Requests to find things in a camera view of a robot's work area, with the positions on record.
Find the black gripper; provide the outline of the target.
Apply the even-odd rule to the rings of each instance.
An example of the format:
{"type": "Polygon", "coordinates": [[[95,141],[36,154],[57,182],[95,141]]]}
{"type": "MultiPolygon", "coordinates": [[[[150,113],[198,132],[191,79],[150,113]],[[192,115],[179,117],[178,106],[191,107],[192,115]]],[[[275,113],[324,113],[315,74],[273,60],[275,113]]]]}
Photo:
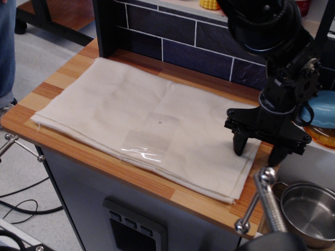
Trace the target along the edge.
{"type": "Polygon", "coordinates": [[[296,125],[301,105],[288,112],[268,110],[260,105],[256,108],[229,108],[225,127],[232,130],[233,150],[241,156],[248,139],[258,139],[273,145],[268,166],[280,164],[288,154],[302,155],[311,136],[296,125]]]}

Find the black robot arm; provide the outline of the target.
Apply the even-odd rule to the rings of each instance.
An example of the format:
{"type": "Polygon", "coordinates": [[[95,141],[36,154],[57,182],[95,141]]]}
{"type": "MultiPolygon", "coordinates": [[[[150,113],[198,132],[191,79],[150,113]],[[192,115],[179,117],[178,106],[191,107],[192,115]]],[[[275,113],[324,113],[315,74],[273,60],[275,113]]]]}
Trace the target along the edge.
{"type": "Polygon", "coordinates": [[[225,127],[233,132],[233,149],[241,155],[248,139],[273,145],[268,165],[287,155],[303,154],[311,137],[299,117],[321,89],[320,50],[302,26],[294,1],[219,1],[228,28],[245,51],[266,60],[266,86],[259,106],[227,110],[225,127]]]}

